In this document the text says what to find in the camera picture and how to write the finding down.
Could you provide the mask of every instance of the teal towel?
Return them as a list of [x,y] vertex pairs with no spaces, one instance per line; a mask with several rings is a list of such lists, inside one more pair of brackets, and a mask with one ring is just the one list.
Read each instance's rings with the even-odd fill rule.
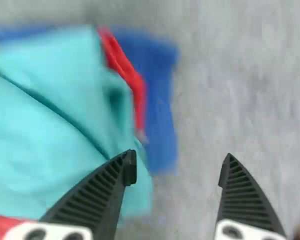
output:
[[120,214],[147,214],[152,180],[133,117],[131,90],[105,67],[92,26],[0,46],[0,215],[40,218],[127,149],[137,152],[137,183]]

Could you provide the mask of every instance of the blue cloth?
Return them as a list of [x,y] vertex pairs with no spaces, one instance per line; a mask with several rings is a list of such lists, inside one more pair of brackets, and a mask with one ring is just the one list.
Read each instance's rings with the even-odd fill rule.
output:
[[0,43],[45,34],[55,29],[56,26],[52,24],[0,25]]
[[[48,24],[0,26],[0,43],[30,37],[52,28]],[[152,175],[173,171],[178,150],[170,103],[172,68],[178,59],[178,49],[171,42],[141,31],[116,28],[113,34],[145,80],[147,168]]]
[[152,179],[134,133],[132,92],[105,66],[91,26],[0,45],[0,215],[40,218],[95,168],[137,152],[121,216],[149,213]]

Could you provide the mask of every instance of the gray carpet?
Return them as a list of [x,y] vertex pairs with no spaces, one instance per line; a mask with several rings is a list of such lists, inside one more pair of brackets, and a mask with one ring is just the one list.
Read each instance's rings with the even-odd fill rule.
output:
[[1,0],[0,23],[93,22],[166,35],[175,71],[176,175],[118,240],[212,239],[223,159],[255,177],[291,235],[300,220],[300,0]]

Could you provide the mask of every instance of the red cloth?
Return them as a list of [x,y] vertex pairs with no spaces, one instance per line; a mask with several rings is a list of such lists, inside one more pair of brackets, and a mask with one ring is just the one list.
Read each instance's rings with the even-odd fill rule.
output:
[[108,67],[118,72],[133,92],[136,129],[143,131],[146,105],[144,80],[134,69],[113,34],[105,28],[98,28],[98,33],[102,40]]
[[5,234],[13,227],[23,222],[30,222],[24,219],[16,219],[6,216],[0,216],[0,240],[4,238]]

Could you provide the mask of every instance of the cyan cloth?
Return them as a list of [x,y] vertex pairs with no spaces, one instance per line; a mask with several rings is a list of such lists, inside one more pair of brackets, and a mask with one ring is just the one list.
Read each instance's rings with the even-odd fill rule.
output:
[[94,27],[0,45],[0,215],[40,218],[115,155],[137,152],[121,216],[146,214],[152,180],[134,133],[132,93],[105,67]]

